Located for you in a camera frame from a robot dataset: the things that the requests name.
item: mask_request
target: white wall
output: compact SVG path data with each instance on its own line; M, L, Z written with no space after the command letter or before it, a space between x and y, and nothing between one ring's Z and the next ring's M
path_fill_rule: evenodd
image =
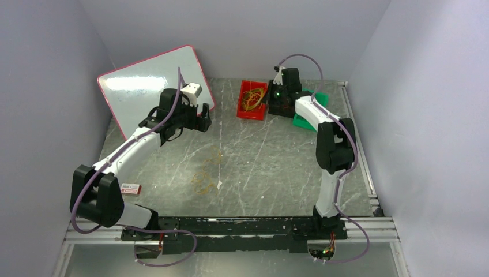
M489 276L489 2L392 0L348 92L413 277Z
M76 0L0 3L0 275L51 276L73 171L100 154L111 69Z
M346 80L390 0L81 0L116 66L192 44L208 77L265 78L298 51ZM296 59L301 77L319 78Z

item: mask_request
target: green object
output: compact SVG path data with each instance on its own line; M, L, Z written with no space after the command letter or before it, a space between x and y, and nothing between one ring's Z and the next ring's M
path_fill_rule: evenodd
M321 106L326 107L326 105L328 103L328 95L327 94L322 94L322 93L318 92L315 97L316 97L316 101ZM301 117L300 115L297 115L297 114L294 115L294 120L292 121L292 125L302 127L304 129L307 129L307 130L316 131L316 129L314 129L314 127L311 124L309 124L309 122L307 122L307 120L305 120L303 117Z

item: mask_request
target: whiteboard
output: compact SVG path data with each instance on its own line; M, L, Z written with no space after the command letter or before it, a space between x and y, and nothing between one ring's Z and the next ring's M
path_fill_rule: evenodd
M158 106L163 89L177 87L178 66L185 82L202 86L197 98L198 112L202 112L204 103L209 104L211 110L214 109L214 97L191 45L99 76L99 87L125 138L130 137L149 111Z

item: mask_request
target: black metal base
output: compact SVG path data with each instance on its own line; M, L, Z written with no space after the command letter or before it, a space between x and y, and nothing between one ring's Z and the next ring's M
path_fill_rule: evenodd
M295 100L302 96L311 95L309 91L302 91L302 86L299 83L297 91L288 91L285 87L275 85L273 80L268 82L266 93L266 102L268 104L268 113L280 115L282 117L294 118L295 115Z
M197 236L196 252L233 252L289 250L308 253L307 241L347 239L345 222L340 215L320 217L316 209L312 216L257 216L236 218L160 217L163 230L188 230ZM160 235L148 235L133 230L122 232L123 241L159 240ZM193 247L193 238L186 234L165 234L162 254L180 254Z

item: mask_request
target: gray marble surface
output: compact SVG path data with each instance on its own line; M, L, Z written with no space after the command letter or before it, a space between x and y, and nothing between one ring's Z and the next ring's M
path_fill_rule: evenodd
M303 88L317 89L319 81L302 81ZM206 133L184 130L136 169L128 183L142 185L139 196L125 201L155 209L162 216L265 216L309 215L319 195L321 169L315 159L316 132L292 125L292 119L266 114L264 121L236 117L240 79L209 79L216 101L212 126ZM326 81L327 108L347 116L337 82ZM124 138L114 120L101 153L104 158ZM212 157L211 147L223 153L220 165L207 173L214 190L196 194L191 180ZM360 167L346 179L341 197L346 214L371 216L368 192Z

